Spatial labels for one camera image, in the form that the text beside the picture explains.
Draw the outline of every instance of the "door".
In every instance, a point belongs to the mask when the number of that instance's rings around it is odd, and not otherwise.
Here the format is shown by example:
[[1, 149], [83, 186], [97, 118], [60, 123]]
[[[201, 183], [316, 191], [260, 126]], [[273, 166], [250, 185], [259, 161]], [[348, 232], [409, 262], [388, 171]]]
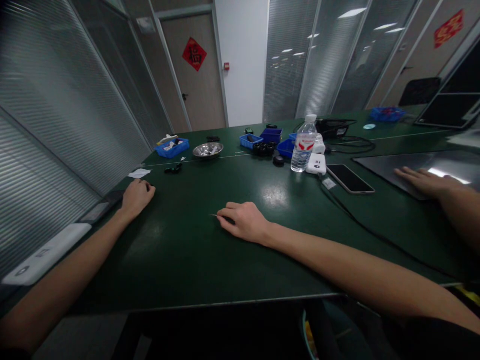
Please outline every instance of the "door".
[[[424, 1], [421, 4], [367, 108], [397, 106], [410, 81], [439, 76], [480, 17], [478, 0], [444, 0], [414, 48], [438, 2]], [[463, 13], [462, 29], [436, 47], [435, 32], [460, 11]]]
[[[193, 131], [226, 126], [212, 14], [161, 22]], [[206, 52], [197, 71], [184, 58], [190, 38]]]

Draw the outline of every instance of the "hand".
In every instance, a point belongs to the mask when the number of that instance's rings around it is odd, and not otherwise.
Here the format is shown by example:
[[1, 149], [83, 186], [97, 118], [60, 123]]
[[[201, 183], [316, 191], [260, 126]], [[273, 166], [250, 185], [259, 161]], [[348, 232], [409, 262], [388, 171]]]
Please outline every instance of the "hand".
[[450, 190], [475, 192], [475, 190], [471, 187], [462, 184], [460, 181], [449, 175], [439, 177], [425, 169], [414, 171], [408, 167], [403, 167], [402, 170], [395, 169], [395, 174], [401, 178], [404, 178], [422, 193], [433, 199], [440, 198], [443, 194], [448, 193]]
[[[235, 221], [235, 225], [223, 217], [232, 219]], [[243, 204], [228, 202], [226, 208], [217, 212], [217, 219], [220, 221], [221, 227], [233, 236], [262, 245], [268, 237], [269, 227], [272, 224], [265, 219], [253, 202]]]
[[145, 180], [133, 180], [123, 194], [123, 204], [119, 212], [131, 220], [135, 219], [153, 199], [155, 190], [155, 186]]

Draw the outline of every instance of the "water bottle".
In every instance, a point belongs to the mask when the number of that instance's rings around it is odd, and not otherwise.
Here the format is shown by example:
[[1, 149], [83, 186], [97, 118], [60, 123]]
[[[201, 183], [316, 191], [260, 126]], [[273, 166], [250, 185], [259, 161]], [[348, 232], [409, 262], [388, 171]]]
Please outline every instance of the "water bottle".
[[291, 158], [291, 169], [296, 173], [303, 173], [307, 168], [310, 155], [314, 149], [317, 139], [317, 128], [315, 127], [317, 115], [307, 115], [305, 123], [296, 133], [295, 149]]

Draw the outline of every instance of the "white wall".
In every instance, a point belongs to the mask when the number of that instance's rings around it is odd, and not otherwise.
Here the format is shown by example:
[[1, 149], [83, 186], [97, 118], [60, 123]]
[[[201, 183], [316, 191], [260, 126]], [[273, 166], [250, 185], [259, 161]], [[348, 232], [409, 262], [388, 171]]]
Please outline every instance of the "white wall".
[[269, 0], [215, 0], [230, 127], [260, 124], [264, 111]]

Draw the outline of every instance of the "bottle cap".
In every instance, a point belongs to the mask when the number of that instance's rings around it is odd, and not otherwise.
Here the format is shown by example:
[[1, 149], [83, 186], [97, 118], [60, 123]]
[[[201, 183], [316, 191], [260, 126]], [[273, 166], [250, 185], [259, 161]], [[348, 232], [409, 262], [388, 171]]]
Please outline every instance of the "bottle cap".
[[305, 122], [306, 123], [314, 123], [315, 120], [317, 120], [317, 115], [313, 114], [313, 115], [307, 115], [305, 117]]

